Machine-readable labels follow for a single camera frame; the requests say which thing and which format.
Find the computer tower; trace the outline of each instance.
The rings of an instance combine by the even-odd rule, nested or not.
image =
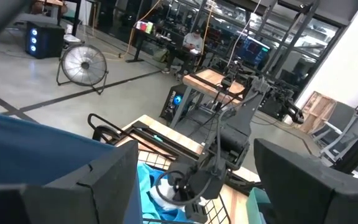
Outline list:
[[[58,25],[28,22],[25,34],[25,51],[37,58],[60,57],[65,30]]]
[[[171,90],[169,91],[169,94],[167,96],[167,100],[165,100],[164,106],[162,108],[160,117],[165,119],[168,122],[171,122],[173,120],[173,117],[175,116],[177,109],[179,108],[179,105],[183,99],[183,95],[185,94],[187,86],[185,84],[180,84],[171,87]],[[182,112],[182,116],[179,120],[182,119],[184,115],[187,114],[189,107],[192,103],[190,103],[191,100],[187,105],[185,105],[185,108]]]

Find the wire basket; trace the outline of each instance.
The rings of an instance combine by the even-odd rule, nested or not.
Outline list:
[[[167,170],[171,161],[176,159],[175,156],[164,154],[162,152],[154,152],[139,149],[138,161],[144,162],[153,169],[158,170]],[[219,195],[218,198],[208,200],[205,209],[208,216],[207,224],[230,224],[230,218],[227,214],[226,207],[224,206],[223,200]],[[184,222],[174,222],[174,221],[165,221],[165,220],[154,220],[154,219],[143,219],[143,224],[163,224],[163,223],[174,223],[179,224]]]

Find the wooden tabletop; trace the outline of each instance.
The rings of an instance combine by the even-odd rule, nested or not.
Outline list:
[[[63,6],[63,2],[59,0],[47,0],[47,3],[54,4],[56,6]]]
[[[181,144],[182,146],[185,146],[189,150],[192,150],[198,154],[200,154],[203,150],[203,146],[198,144],[197,142],[194,142],[190,138],[168,128],[167,126],[159,123],[158,121],[154,120],[153,118],[143,115],[137,120],[133,121],[132,123],[128,124],[125,128],[129,128],[133,123],[136,121],[141,121],[147,126],[149,126],[154,131],[159,132],[160,134],[163,134],[164,136],[170,138],[171,140]],[[152,147],[153,149],[157,150],[160,153],[165,154],[166,157],[169,157],[170,155],[167,154],[162,149],[158,148],[157,146],[154,146],[153,144],[147,142],[146,140],[135,136],[138,140],[146,143],[148,146]],[[120,146],[121,144],[124,144],[125,142],[131,140],[131,138],[124,138],[121,142],[117,143],[117,146]],[[139,160],[146,162],[146,164],[150,164],[155,167],[159,167],[162,169],[168,169],[170,162],[166,159],[164,156],[160,156],[156,153],[153,153],[152,150],[145,147],[144,145],[139,144]],[[249,180],[249,181],[260,181],[259,176],[243,167],[241,167],[239,170],[234,172],[238,176]],[[224,205],[227,209],[227,213],[230,216],[231,223],[233,224],[248,224],[248,216],[247,216],[247,209],[246,209],[246,201],[247,196],[243,195],[242,193],[224,185],[221,190],[221,197],[223,199]],[[215,199],[214,201],[215,207],[218,209],[218,211],[211,211],[210,215],[211,217],[214,217],[216,212],[219,212],[219,209],[222,207],[221,202],[219,199]],[[212,209],[212,205],[207,205],[206,207],[207,211]],[[219,212],[218,216],[222,218],[224,216],[224,212]]]
[[[196,75],[215,85],[219,85],[222,82],[222,79],[224,78],[223,75],[219,74],[218,72],[214,72],[210,69],[199,72]],[[194,88],[195,90],[201,93],[204,93],[212,97],[215,97],[216,94],[218,94],[218,91],[215,88],[191,77],[190,75],[183,77],[183,83],[187,86]],[[233,84],[229,88],[229,91],[234,94],[240,93],[242,90],[244,90],[244,87],[237,82],[233,82]],[[221,101],[222,103],[228,103],[231,99],[232,99],[231,96],[227,96],[224,93],[220,93],[217,98],[217,100]],[[233,103],[238,104],[240,103],[240,101],[233,100]]]

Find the monitor screen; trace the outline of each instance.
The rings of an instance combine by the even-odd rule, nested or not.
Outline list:
[[[237,52],[237,55],[248,64],[258,66],[259,63],[269,54],[270,47],[255,40],[252,37],[247,37],[244,40],[242,47]]]

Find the white wall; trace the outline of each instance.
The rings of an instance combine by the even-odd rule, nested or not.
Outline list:
[[[302,108],[313,91],[352,107],[358,105],[358,13],[296,105]]]
[[[72,2],[67,2],[67,8],[71,9],[72,11],[75,11],[76,4]],[[84,25],[88,25],[91,8],[92,8],[92,4],[90,2],[82,0],[80,15],[78,16],[78,18],[84,22]]]

